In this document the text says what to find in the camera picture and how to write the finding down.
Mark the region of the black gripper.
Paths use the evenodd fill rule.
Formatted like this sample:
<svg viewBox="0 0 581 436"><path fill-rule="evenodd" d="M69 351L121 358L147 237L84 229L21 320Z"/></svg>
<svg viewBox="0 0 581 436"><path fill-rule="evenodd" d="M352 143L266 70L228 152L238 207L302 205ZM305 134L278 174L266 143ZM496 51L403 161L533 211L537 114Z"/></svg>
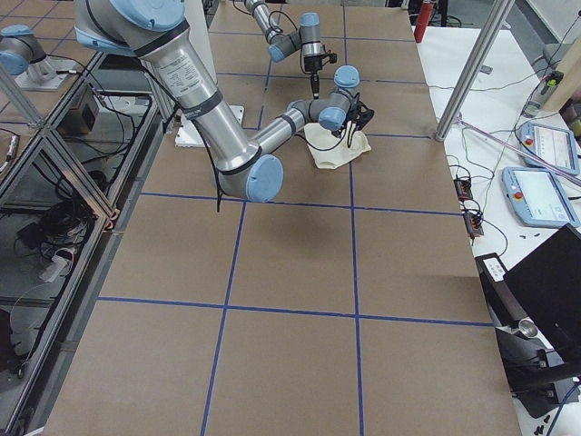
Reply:
<svg viewBox="0 0 581 436"><path fill-rule="evenodd" d="M305 74L310 75L310 89L313 99L320 98L320 78L319 71L323 68L323 56L321 54L307 55L301 58L302 69Z"/></svg>
<svg viewBox="0 0 581 436"><path fill-rule="evenodd" d="M343 138L346 139L351 136L351 131L353 129L353 123L345 123L342 127L338 130L331 131L331 134L336 138Z"/></svg>

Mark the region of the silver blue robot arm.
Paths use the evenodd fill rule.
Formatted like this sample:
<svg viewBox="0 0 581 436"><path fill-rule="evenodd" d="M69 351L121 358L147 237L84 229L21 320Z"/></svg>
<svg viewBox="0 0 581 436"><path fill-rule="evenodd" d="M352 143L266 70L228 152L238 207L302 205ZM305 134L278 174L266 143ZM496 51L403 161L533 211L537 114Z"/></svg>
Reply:
<svg viewBox="0 0 581 436"><path fill-rule="evenodd" d="M320 37L320 17L317 13L308 12L300 17L300 25L294 31L285 34L275 24L273 12L265 1L244 1L247 12L254 18L269 45L271 60L279 63L296 52L300 52L302 70L310 78L310 89L314 99L320 97L319 71L323 60L329 56Z"/></svg>
<svg viewBox="0 0 581 436"><path fill-rule="evenodd" d="M215 155L217 189L229 196L255 203L272 200L284 178L274 151L306 124L338 132L357 113L359 71L346 64L337 69L328 97L293 102L248 137L189 39L184 2L77 1L74 11L81 45L151 65L167 94L207 141Z"/></svg>

